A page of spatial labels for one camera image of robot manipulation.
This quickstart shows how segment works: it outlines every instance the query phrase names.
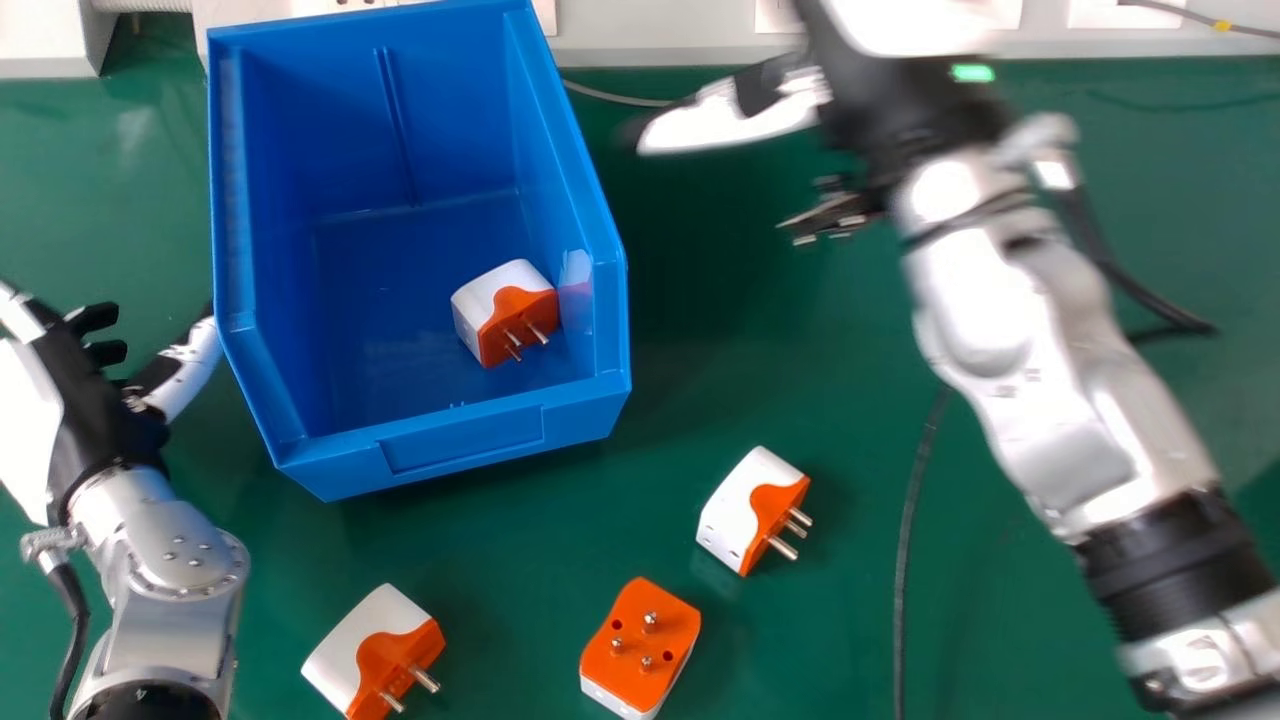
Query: metal pin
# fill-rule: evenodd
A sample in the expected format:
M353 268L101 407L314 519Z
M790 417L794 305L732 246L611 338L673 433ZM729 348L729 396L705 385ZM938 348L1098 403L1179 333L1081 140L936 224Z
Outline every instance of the metal pin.
M387 692L378 693L378 694L381 696L383 702L385 702L387 705L389 705L392 707L392 710L394 710L396 712L404 712L404 703L401 702L401 701L398 701L398 700L396 700L396 696L393 696L390 693L387 693Z
M791 534L794 534L800 539L809 537L809 530L801 528L800 525L796 525L791 520L787 520L787 529L791 530Z
M426 671L417 665L411 666L408 671L413 675L413 679L417 680L420 685L430 691L431 694L440 692L440 682L428 675Z
M786 541L771 536L769 544L773 546L773 550L781 552L782 557L786 557L792 562L800 559L800 553L796 551L796 548L787 544Z
M540 342L543 345L547 345L548 342L550 342L549 340L547 340L547 336L543 334L543 331L535 328L532 323L525 323L525 325L529 329L534 331L534 337L538 338L538 342Z
M805 515L804 512L801 512L799 507L792 507L791 509L791 516L795 518L797 523L800 523L801 525L804 525L806 528L812 528L813 527L813 518L810 518L810 516Z

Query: power adapter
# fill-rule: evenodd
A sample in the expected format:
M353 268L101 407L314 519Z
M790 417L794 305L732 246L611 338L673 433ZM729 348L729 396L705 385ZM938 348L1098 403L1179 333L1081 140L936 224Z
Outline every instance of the power adapter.
M808 475L756 447L707 501L698 543L744 578L768 547L794 561L800 553L778 534L786 528L800 539L809 536L813 519L800 511L808 492Z
M650 720L671 694L701 632L694 606L636 578L582 651L582 692L627 719Z
M559 327L559 299L529 260L512 260L453 293L453 328L480 365L522 360Z
M381 720L404 711L402 698L415 683L440 692L426 669L443 651L435 619L384 584L325 637L302 676L349 720Z

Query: green indicator light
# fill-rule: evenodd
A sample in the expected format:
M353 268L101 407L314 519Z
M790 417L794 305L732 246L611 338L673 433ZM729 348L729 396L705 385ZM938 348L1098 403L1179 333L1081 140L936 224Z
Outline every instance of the green indicator light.
M956 82L996 82L996 70L991 65L951 65L951 77Z

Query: green table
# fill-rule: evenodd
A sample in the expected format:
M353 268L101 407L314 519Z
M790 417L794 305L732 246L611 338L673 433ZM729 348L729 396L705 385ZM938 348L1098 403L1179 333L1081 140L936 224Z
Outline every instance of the green table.
M101 81L0 86L0 272L72 307L115 299L159 347L207 297L205 86L189 26L122 28ZM1139 277L1224 337L1146 351L1185 401L1280 560L1280 61L1002 68L1027 110L1079 120L1102 220ZM710 70L576 73L677 96ZM340 505L276 474L220 370L174 428L178 491L252 550L238 720L337 717L298 669L392 582L438 616L444 692L406 717L604 719L577 657L621 585L645 575L704 614L663 717L891 716L890 583L899 512L934 379L909 331L891 234L797 251L771 228L838 168L797 136L707 158L611 145L623 108L575 99L631 261L635 393L607 442ZM1152 323L1123 305L1128 327ZM754 445L814 478L800 561L739 580L692 542L701 503ZM1143 717L1075 574L954 405L920 509L911 717ZM0 550L28 528L0 502ZM38 717L68 624L0 552L0 679ZM96 632L108 614L96 606Z

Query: blue storage box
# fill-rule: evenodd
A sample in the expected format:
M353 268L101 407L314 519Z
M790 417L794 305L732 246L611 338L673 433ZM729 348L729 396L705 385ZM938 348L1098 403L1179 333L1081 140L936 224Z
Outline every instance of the blue storage box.
M209 37L214 309L275 465L325 501L607 437L626 260L527 0ZM562 329L485 370L449 296L516 258Z

